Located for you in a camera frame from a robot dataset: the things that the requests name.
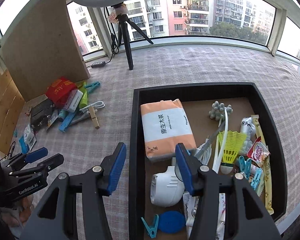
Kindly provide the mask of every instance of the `tree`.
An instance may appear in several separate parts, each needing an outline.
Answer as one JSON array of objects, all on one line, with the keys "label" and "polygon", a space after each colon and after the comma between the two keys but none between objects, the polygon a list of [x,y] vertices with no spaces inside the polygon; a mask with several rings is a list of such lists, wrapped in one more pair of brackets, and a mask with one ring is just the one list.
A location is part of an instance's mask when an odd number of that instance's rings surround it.
[{"label": "tree", "polygon": [[265,45],[267,41],[267,36],[263,35],[259,32],[253,32],[248,27],[239,28],[234,24],[228,24],[225,22],[221,22],[218,25],[214,25],[210,27],[209,33],[212,36],[221,36],[228,37],[246,41],[252,41],[255,43],[260,43]]}]

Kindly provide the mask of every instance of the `wooden clothespin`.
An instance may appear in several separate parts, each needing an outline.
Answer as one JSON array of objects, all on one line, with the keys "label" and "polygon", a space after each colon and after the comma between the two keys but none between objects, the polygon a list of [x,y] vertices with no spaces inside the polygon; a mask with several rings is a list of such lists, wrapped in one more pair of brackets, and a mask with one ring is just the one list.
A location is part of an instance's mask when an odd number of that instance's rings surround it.
[{"label": "wooden clothespin", "polygon": [[91,116],[91,119],[92,119],[92,122],[93,122],[94,127],[95,127],[96,129],[99,129],[99,128],[100,128],[100,125],[99,125],[98,119],[97,119],[97,117],[96,117],[96,113],[94,112],[93,106],[89,106],[88,109],[89,109],[90,116]]}]

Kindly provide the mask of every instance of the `pile of items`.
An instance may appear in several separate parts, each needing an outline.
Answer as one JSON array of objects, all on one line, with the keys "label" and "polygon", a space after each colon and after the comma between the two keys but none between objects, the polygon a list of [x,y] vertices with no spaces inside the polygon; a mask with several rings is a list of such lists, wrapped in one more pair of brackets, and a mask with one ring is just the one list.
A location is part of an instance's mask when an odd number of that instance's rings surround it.
[{"label": "pile of items", "polygon": [[100,82],[92,84],[75,84],[65,77],[60,77],[48,88],[47,99],[31,108],[26,115],[30,117],[30,124],[24,130],[19,142],[22,153],[31,151],[36,142],[35,133],[41,128],[48,130],[52,124],[61,122],[59,130],[66,132],[67,127],[89,117],[96,129],[100,127],[96,112],[105,107],[102,101],[88,105],[88,95],[92,93]]},{"label": "pile of items", "polygon": [[[164,232],[180,231],[184,226],[187,226],[187,235],[189,238],[199,200],[199,197],[192,197],[189,192],[185,191],[179,167],[174,158],[175,147],[178,143],[183,143],[188,154],[196,157],[202,165],[208,165],[212,155],[211,143],[216,139],[212,170],[216,173],[219,173],[220,170],[222,174],[229,174],[229,176],[237,172],[240,173],[248,180],[258,196],[261,195],[263,188],[266,186],[266,209],[270,215],[274,213],[271,208],[270,153],[258,121],[259,116],[252,115],[243,118],[240,132],[228,131],[228,119],[232,112],[231,105],[225,106],[218,101],[212,104],[209,116],[211,119],[219,121],[218,129],[206,139],[204,144],[197,148],[188,118],[180,100],[160,101],[141,105],[147,158],[152,163],[172,158],[171,166],[168,166],[166,172],[154,174],[152,177],[150,189],[151,203],[161,207],[170,207],[182,199],[184,204],[184,216],[175,215],[175,220],[178,219],[178,222],[174,221],[172,223],[178,225],[178,227],[170,228],[167,226]],[[251,138],[255,135],[257,135],[257,139],[253,143]],[[224,193],[219,194],[218,212],[216,238],[223,239],[226,217],[226,195]],[[165,216],[156,215],[152,227],[149,227],[142,218],[151,238],[156,236],[156,230],[158,229],[155,224],[156,219],[160,223],[160,219],[164,218]]]}]

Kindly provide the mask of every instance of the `green tube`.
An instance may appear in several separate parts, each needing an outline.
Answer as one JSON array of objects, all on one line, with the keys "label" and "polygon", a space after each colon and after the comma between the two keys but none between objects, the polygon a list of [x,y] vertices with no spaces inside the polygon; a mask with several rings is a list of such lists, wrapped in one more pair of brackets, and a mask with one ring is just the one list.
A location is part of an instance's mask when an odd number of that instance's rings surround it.
[{"label": "green tube", "polygon": [[87,85],[86,82],[83,82],[82,87],[79,88],[79,90],[83,93],[83,96],[79,102],[79,109],[84,108],[88,105],[88,92],[85,86]]}]

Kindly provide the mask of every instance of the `blue disc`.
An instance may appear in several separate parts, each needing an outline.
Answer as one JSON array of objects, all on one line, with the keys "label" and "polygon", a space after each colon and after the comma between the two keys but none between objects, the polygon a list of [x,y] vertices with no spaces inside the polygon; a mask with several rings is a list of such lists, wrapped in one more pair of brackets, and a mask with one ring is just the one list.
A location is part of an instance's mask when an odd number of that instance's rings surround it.
[{"label": "blue disc", "polygon": [[185,225],[185,217],[178,211],[167,211],[159,215],[158,229],[160,229],[164,233],[177,233]]}]

